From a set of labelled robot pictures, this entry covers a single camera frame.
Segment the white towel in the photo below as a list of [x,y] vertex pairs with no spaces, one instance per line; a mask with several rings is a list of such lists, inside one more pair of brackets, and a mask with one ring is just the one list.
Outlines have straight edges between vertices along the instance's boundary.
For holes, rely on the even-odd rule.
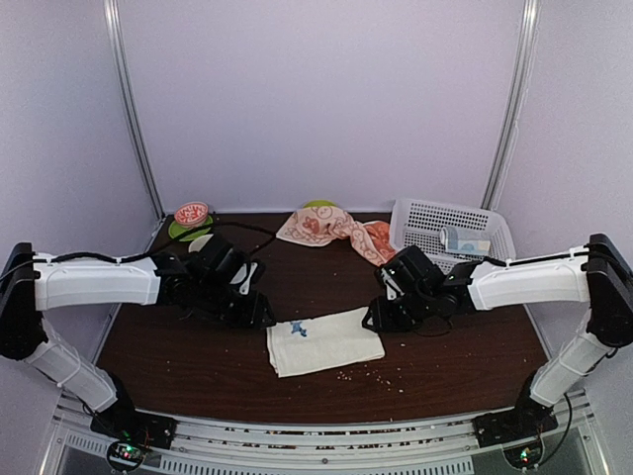
[[302,376],[383,358],[380,337],[362,327],[367,311],[361,307],[269,328],[269,363],[277,376]]

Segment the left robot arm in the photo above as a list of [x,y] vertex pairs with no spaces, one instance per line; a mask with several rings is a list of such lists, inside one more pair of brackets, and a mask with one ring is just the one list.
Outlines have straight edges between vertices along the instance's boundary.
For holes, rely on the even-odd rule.
[[1,276],[1,354],[35,367],[74,394],[91,417],[93,431],[132,444],[168,448],[175,420],[138,411],[124,383],[86,360],[44,313],[102,304],[180,306],[231,328],[265,330],[276,321],[267,297],[253,287],[263,271],[259,260],[219,234],[196,239],[181,255],[54,256],[36,253],[30,243],[21,242]]

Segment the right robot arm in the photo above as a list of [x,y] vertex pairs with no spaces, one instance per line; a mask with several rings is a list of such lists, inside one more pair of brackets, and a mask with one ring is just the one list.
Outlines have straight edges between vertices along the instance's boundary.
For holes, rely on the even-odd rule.
[[374,333],[407,333],[425,320],[544,302],[588,304],[578,333],[525,381],[514,407],[473,420],[481,447],[556,428],[554,406],[603,359],[632,342],[632,270],[604,234],[565,252],[522,260],[489,257],[443,272],[418,247],[398,252],[375,273],[385,295],[361,321]]

